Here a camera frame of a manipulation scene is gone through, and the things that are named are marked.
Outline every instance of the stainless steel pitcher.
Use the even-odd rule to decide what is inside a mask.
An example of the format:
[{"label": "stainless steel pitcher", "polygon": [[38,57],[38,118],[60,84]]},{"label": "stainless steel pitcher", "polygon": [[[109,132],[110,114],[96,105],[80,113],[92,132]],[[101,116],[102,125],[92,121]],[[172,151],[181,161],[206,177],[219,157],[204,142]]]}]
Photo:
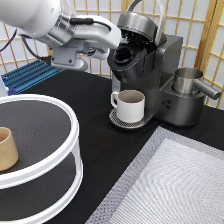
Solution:
[{"label": "stainless steel pitcher", "polygon": [[221,93],[205,84],[201,79],[203,72],[196,68],[179,68],[175,71],[173,88],[176,92],[186,95],[194,95],[199,91],[213,100],[217,100]]}]

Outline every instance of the mug handle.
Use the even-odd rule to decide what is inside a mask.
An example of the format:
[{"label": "mug handle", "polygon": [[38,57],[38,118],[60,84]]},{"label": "mug handle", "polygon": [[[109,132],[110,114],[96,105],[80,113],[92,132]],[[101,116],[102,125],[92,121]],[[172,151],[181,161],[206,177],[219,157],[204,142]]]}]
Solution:
[{"label": "mug handle", "polygon": [[115,102],[114,102],[114,95],[117,95],[117,96],[118,96],[118,95],[119,95],[119,92],[117,92],[117,91],[113,92],[113,93],[111,94],[111,98],[110,98],[112,106],[113,106],[115,109],[117,109],[117,105],[116,105]]}]

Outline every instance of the coffee maker lid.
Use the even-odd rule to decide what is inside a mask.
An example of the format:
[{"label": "coffee maker lid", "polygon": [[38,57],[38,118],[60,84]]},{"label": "coffee maker lid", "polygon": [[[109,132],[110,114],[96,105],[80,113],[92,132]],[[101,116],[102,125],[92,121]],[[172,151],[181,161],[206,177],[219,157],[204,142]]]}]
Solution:
[{"label": "coffee maker lid", "polygon": [[140,34],[149,41],[155,40],[158,29],[157,25],[147,16],[128,11],[121,14],[117,26],[121,30]]},{"label": "coffee maker lid", "polygon": [[127,11],[121,14],[117,26],[121,30],[140,34],[148,40],[155,42],[156,46],[159,46],[161,42],[164,42],[165,40],[163,34],[163,28],[166,21],[164,7],[160,0],[156,0],[160,8],[160,21],[159,26],[157,27],[157,25],[147,16],[133,12],[135,6],[141,1],[142,0],[135,0],[130,4]]}]

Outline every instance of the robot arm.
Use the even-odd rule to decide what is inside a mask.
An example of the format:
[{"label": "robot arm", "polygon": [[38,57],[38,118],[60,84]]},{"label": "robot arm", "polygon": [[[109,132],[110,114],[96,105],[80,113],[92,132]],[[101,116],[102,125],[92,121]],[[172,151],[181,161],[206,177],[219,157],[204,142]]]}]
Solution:
[{"label": "robot arm", "polygon": [[88,68],[77,54],[106,59],[121,39],[120,29],[103,17],[77,15],[73,0],[0,0],[0,21],[53,49],[52,66],[73,70]]}]

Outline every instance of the round tray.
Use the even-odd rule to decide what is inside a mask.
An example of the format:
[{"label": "round tray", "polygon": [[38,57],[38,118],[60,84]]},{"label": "round tray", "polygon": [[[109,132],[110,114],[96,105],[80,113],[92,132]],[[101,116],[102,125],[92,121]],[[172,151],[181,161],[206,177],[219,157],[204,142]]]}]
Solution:
[{"label": "round tray", "polygon": [[0,172],[0,189],[23,184],[53,169],[78,142],[75,113],[55,98],[2,97],[0,114],[0,126],[11,129],[19,154],[15,166]]},{"label": "round tray", "polygon": [[76,171],[74,157],[69,154],[41,177],[0,190],[0,223],[37,224],[48,221],[73,199],[81,180],[82,173]]}]

